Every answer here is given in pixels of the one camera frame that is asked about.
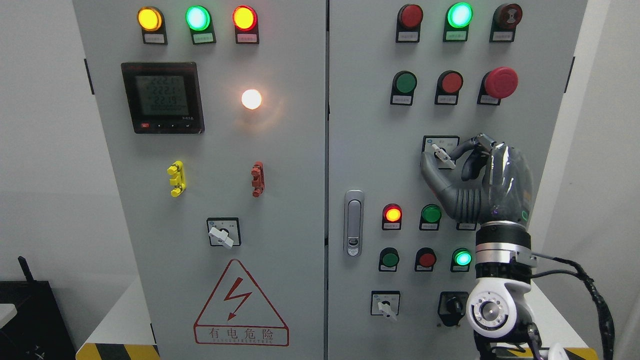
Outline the gray robotic right hand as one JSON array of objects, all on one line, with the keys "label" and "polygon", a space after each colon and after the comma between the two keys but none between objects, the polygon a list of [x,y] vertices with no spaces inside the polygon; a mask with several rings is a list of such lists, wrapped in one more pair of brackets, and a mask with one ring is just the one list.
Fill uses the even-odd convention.
[{"label": "gray robotic right hand", "polygon": [[471,152],[462,165],[461,180],[478,186],[458,187],[438,169],[436,159],[422,152],[420,171],[446,214],[457,223],[505,221],[527,229],[533,202],[533,175],[525,155],[516,147],[479,133],[450,152],[452,160]]}]

